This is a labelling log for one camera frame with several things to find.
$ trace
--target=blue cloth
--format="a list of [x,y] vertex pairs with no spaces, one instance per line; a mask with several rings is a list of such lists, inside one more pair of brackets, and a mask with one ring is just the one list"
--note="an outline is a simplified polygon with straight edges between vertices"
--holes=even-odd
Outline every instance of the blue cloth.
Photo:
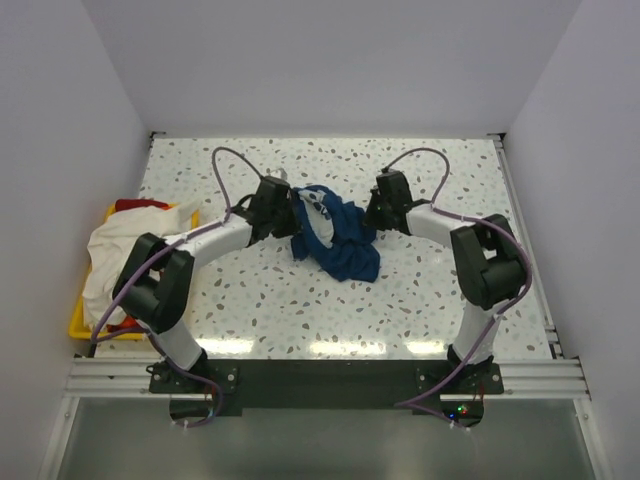
[[302,232],[291,239],[296,260],[311,255],[339,281],[373,282],[380,270],[380,254],[371,245],[376,230],[362,225],[364,210],[322,185],[295,188],[295,214]]

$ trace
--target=red cloth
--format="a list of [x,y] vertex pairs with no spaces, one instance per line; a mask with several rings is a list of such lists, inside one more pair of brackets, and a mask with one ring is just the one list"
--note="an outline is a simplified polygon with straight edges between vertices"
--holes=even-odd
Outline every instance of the red cloth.
[[166,209],[169,207],[164,202],[157,200],[151,200],[148,198],[121,198],[116,201],[116,212],[122,212],[123,210],[131,210],[133,208],[140,207],[158,207]]

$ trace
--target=metal frame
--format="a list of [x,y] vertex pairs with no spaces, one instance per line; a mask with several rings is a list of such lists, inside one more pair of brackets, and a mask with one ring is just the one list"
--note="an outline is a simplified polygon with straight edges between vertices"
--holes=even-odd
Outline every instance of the metal frame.
[[45,452],[38,480],[53,480],[58,478],[64,453],[67,450],[73,422],[78,413],[79,397],[63,397],[58,410],[58,416],[53,424],[49,446]]
[[500,162],[500,168],[504,176],[504,182],[507,186],[507,194],[509,195],[509,201],[513,207],[513,216],[520,232],[522,246],[525,248],[531,259],[531,268],[533,269],[533,283],[536,291],[538,292],[538,300],[540,307],[544,312],[544,319],[547,325],[553,325],[553,319],[551,318],[551,312],[549,311],[549,304],[547,303],[547,296],[542,286],[542,279],[540,278],[540,271],[538,270],[538,262],[536,262],[533,249],[531,248],[531,240],[529,239],[529,232],[524,223],[524,217],[522,216],[522,209],[520,208],[520,202],[516,195],[516,189],[513,184],[513,178],[511,177],[511,171],[509,170],[509,164],[507,162],[507,155],[504,151],[504,145],[502,139],[498,135],[490,135],[489,138],[493,140],[493,144],[498,154],[498,161]]
[[589,460],[591,460],[591,467],[593,468],[596,479],[613,480],[613,470],[605,453],[600,431],[594,420],[591,401],[574,400],[573,405],[576,408],[576,417],[580,423],[582,437],[584,438]]
[[[146,367],[152,360],[78,358],[71,367],[64,395],[72,398],[201,399],[201,394],[149,393]],[[588,399],[578,360],[500,362],[504,395],[491,399]],[[442,400],[468,400],[469,395],[442,395]]]

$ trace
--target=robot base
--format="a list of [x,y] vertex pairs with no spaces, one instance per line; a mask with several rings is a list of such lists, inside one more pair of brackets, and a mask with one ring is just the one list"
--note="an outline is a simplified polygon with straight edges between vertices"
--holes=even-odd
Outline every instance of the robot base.
[[[207,360],[206,370],[224,393],[223,416],[245,408],[393,409],[394,404],[436,385],[452,370],[447,360]],[[149,366],[152,394],[204,394],[202,383],[185,379],[164,362]],[[463,370],[442,395],[504,393],[500,367],[489,363]],[[422,405],[467,425],[482,418],[482,402],[441,402],[439,394]],[[172,400],[174,419],[202,416],[204,400]]]

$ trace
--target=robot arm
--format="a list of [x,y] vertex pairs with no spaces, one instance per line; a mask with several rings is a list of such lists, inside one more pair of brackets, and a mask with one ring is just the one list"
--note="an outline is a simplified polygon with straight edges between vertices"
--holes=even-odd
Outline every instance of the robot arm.
[[[426,200],[414,201],[409,184],[399,171],[376,178],[365,223],[378,230],[399,230],[406,235],[428,238],[451,248],[458,282],[467,299],[458,336],[449,347],[448,358],[459,364],[472,350],[494,313],[518,295],[526,281],[526,269],[517,249],[486,224],[513,235],[502,215],[491,215],[483,224],[445,217]],[[486,258],[485,251],[494,252]],[[496,322],[468,361],[468,365],[491,363]]]
[[298,225],[291,201],[289,184],[281,178],[267,176],[261,179],[249,206],[233,207],[224,222],[212,222],[167,238],[149,233],[142,235],[116,282],[113,296],[152,255],[180,239],[185,240],[132,285],[120,306],[151,333],[155,344],[178,367],[196,373],[201,371],[207,355],[182,318],[193,273],[269,235],[280,238],[294,234]]

